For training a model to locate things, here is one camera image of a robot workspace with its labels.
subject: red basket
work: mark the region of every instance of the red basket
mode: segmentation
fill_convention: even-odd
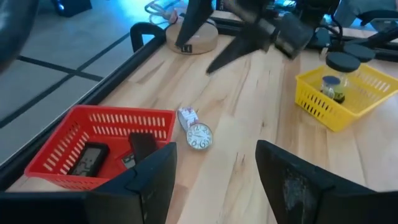
[[[91,190],[126,170],[122,158],[132,152],[130,133],[153,133],[162,147],[171,139],[174,120],[175,112],[167,110],[75,106],[26,167],[25,175],[70,190]],[[87,141],[109,146],[98,177],[67,175]]]

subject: floor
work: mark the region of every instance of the floor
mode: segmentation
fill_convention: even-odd
[[[43,0],[21,56],[0,76],[0,164],[132,54],[130,27],[149,0],[91,0],[72,18]],[[147,42],[152,37],[147,35]]]

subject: yellow plastic basket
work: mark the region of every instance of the yellow plastic basket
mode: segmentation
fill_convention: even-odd
[[[398,91],[398,79],[367,65],[347,75],[349,88],[339,104],[320,92],[326,67],[296,76],[295,102],[332,131],[341,131]]]

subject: wooden table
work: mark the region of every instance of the wooden table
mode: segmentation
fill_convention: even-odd
[[[193,106],[213,130],[211,149],[198,152],[188,147],[184,131],[175,124],[177,179],[167,223],[275,223],[254,160],[258,139],[371,189],[398,189],[396,96],[333,133],[294,103],[295,76],[324,63],[317,53],[304,51],[288,61],[275,49],[268,54],[258,51],[206,76],[206,67],[231,38],[220,36],[214,51],[197,56],[176,54],[164,46],[102,102],[167,110]],[[394,63],[369,64],[398,77]],[[38,190],[63,189],[26,177],[9,189]]]

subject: jar lid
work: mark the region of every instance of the jar lid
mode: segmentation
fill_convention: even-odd
[[[343,52],[331,52],[326,56],[326,64],[339,72],[353,72],[359,68],[361,62],[354,56]]]
[[[344,52],[359,59],[362,63],[366,63],[376,56],[376,53],[365,46],[358,44],[349,44],[344,46]]]
[[[339,85],[340,84],[340,79],[337,77],[334,77],[332,75],[327,75],[327,76],[323,77],[322,80],[329,85]]]

